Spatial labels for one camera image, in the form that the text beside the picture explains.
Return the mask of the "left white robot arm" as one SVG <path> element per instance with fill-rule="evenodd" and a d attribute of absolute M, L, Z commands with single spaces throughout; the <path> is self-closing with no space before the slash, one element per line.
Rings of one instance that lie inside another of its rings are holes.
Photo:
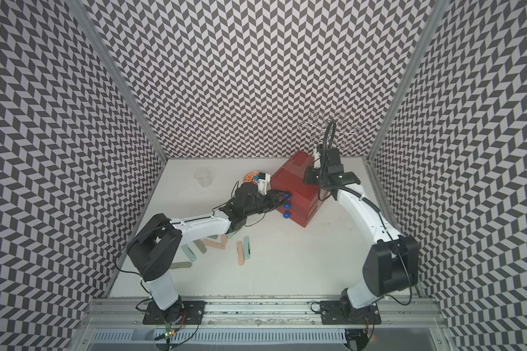
<path fill-rule="evenodd" d="M 127 256 L 138 270 L 155 306 L 162 312 L 172 310 L 181 298 L 171 279 L 170 267 L 181 247 L 211 235 L 225 235 L 244 227 L 249 216 L 265 214 L 289 200 L 285 190 L 259 192 L 254 183 L 244 183 L 231 199 L 210 214 L 188 219 L 153 216 L 126 248 Z"/>

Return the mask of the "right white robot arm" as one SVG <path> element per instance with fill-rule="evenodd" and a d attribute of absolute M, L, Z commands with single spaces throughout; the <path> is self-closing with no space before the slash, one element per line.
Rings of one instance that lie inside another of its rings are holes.
<path fill-rule="evenodd" d="M 396 291 L 413 293 L 419 280 L 419 242 L 392 226 L 369 198 L 360 179 L 346 172 L 335 147 L 318 146 L 303 182 L 331 194 L 354 220 L 368 245 L 361 268 L 362 278 L 342 293 L 350 309 L 368 307 Z"/>

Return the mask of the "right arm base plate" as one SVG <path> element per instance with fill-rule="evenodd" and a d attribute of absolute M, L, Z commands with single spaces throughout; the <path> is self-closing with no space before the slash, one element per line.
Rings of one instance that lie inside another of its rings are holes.
<path fill-rule="evenodd" d="M 345 301 L 319 301 L 320 316 L 326 326 L 372 326 L 381 324 L 381 316 L 377 306 L 368 305 L 354 308 Z"/>

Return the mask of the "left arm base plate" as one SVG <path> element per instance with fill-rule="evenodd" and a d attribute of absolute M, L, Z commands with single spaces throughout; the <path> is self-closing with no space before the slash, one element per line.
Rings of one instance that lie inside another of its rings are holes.
<path fill-rule="evenodd" d="M 181 326 L 198 325 L 202 322 L 205 313 L 206 301 L 178 300 L 166 310 L 151 301 L 143 317 L 144 325 L 165 325 L 174 323 Z"/>

